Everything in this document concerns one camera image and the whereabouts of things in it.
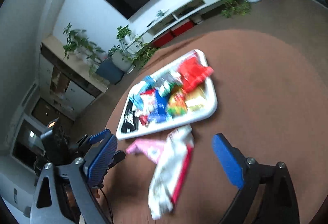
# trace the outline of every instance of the round table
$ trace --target round table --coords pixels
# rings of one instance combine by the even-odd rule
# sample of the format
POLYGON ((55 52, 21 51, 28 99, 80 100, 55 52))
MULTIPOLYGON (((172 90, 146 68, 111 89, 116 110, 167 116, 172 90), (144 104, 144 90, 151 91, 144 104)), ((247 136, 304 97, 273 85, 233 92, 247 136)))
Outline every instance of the round table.
MULTIPOLYGON (((328 194, 328 93, 315 69, 291 45, 247 30, 217 31, 159 50, 131 86, 192 49, 200 49, 214 69, 218 109, 193 123, 195 149, 174 213, 157 223, 219 223, 237 193, 227 179, 211 140, 223 133, 259 163, 286 163, 301 223, 309 223, 328 194)), ((117 129, 129 89, 108 123, 117 129)), ((165 139, 168 131, 145 136, 165 139)), ((120 141, 124 150, 133 139, 120 141)), ((104 190, 115 223, 152 222, 148 188, 155 164, 131 155, 111 169, 104 190)))

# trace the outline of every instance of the black package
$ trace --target black package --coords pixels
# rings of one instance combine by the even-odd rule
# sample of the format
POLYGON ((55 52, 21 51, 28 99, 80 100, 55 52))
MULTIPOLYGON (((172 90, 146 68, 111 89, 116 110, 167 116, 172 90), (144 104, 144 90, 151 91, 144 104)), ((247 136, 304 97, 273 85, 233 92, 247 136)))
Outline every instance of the black package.
POLYGON ((126 110, 124 113, 124 122, 121 128, 122 133, 129 133, 138 129, 138 122, 136 121, 136 117, 134 116, 134 111, 132 111, 133 103, 129 99, 128 105, 126 106, 126 110))

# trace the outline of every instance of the blue planter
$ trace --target blue planter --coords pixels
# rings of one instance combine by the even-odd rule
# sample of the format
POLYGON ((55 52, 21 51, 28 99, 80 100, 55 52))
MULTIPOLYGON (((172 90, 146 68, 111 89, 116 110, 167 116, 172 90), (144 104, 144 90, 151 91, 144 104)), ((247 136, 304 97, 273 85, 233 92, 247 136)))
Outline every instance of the blue planter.
POLYGON ((111 84, 119 83, 124 76, 124 72, 116 67, 110 58, 101 63, 96 74, 108 80, 111 84))

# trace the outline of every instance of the orange light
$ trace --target orange light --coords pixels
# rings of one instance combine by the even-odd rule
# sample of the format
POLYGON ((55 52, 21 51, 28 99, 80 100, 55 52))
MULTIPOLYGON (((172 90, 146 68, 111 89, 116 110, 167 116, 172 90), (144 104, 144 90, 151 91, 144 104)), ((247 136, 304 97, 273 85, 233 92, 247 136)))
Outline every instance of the orange light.
POLYGON ((49 125, 48 125, 48 128, 52 127, 53 125, 55 125, 56 121, 54 122, 51 122, 49 125))

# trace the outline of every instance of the white wall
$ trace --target white wall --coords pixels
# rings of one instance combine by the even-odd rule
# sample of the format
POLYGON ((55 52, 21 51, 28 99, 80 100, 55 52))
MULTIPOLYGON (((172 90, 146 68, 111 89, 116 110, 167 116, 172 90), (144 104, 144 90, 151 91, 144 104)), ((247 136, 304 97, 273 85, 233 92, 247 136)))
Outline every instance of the white wall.
POLYGON ((35 79, 35 40, 45 0, 5 0, 0 8, 0 145, 35 79))
POLYGON ((90 40, 104 50, 118 44, 116 28, 130 23, 106 0, 65 0, 53 32, 62 43, 66 42, 63 29, 69 22, 73 28, 86 29, 90 40))
POLYGON ((12 206, 7 200, 4 200, 4 203, 8 207, 9 211, 12 213, 12 215, 16 218, 17 222, 19 224, 29 224, 30 219, 28 217, 24 216, 24 213, 12 206))
POLYGON ((11 156, 0 157, 0 194, 22 212, 32 205, 35 179, 34 172, 27 170, 11 156), (17 203, 14 201, 14 188, 17 190, 17 203))
POLYGON ((104 50, 109 50, 119 43, 116 39, 118 26, 130 24, 135 32, 140 32, 155 18, 158 10, 172 8, 183 1, 151 0, 127 20, 105 0, 66 0, 58 15, 53 35, 65 43, 63 29, 71 22, 73 28, 86 29, 91 40, 104 50))

